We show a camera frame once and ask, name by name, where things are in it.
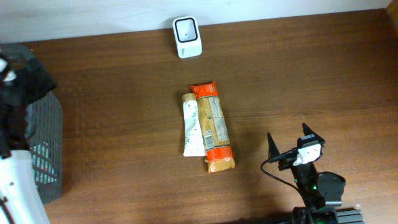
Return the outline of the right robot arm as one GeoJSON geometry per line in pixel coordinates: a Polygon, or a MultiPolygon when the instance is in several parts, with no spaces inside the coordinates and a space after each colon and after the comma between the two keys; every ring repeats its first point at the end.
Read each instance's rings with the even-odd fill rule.
{"type": "Polygon", "coordinates": [[[318,172],[314,162],[323,153],[325,140],[302,125],[304,136],[297,139],[297,146],[280,153],[271,134],[267,134],[268,159],[261,164],[261,170],[269,177],[295,189],[304,202],[303,207],[295,207],[286,223],[338,223],[336,209],[342,206],[341,197],[346,180],[333,172],[318,172]],[[264,165],[278,163],[280,171],[289,169],[294,177],[292,185],[265,171],[264,165]]]}

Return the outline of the orange pasta packet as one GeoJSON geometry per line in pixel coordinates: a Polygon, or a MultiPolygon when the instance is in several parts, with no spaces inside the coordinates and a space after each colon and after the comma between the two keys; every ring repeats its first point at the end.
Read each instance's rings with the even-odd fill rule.
{"type": "Polygon", "coordinates": [[[233,150],[215,82],[192,85],[198,104],[198,118],[205,145],[208,172],[235,167],[233,150]]]}

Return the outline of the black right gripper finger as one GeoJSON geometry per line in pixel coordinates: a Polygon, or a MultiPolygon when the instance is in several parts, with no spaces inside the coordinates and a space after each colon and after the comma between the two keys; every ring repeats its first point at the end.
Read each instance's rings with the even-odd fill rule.
{"type": "Polygon", "coordinates": [[[314,132],[312,129],[309,128],[309,126],[306,123],[302,123],[303,127],[303,133],[308,136],[308,135],[314,135],[314,138],[321,144],[324,145],[325,140],[319,136],[316,132],[314,132]]]}
{"type": "Polygon", "coordinates": [[[280,152],[270,133],[267,133],[267,142],[268,142],[268,158],[274,158],[279,156],[280,152]]]}

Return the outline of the white hair product tube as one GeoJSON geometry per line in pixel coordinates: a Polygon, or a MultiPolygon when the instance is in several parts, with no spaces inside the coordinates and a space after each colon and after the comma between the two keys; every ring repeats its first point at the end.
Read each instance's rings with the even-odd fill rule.
{"type": "Polygon", "coordinates": [[[205,147],[198,117],[196,95],[193,93],[184,94],[182,103],[185,127],[183,155],[185,157],[203,157],[205,156],[205,147]]]}

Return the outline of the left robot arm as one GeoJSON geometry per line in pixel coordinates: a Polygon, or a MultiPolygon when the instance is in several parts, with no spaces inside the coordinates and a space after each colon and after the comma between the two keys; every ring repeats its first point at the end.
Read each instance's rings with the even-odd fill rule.
{"type": "Polygon", "coordinates": [[[62,193],[63,110],[33,56],[1,54],[1,223],[48,223],[62,193]]]}

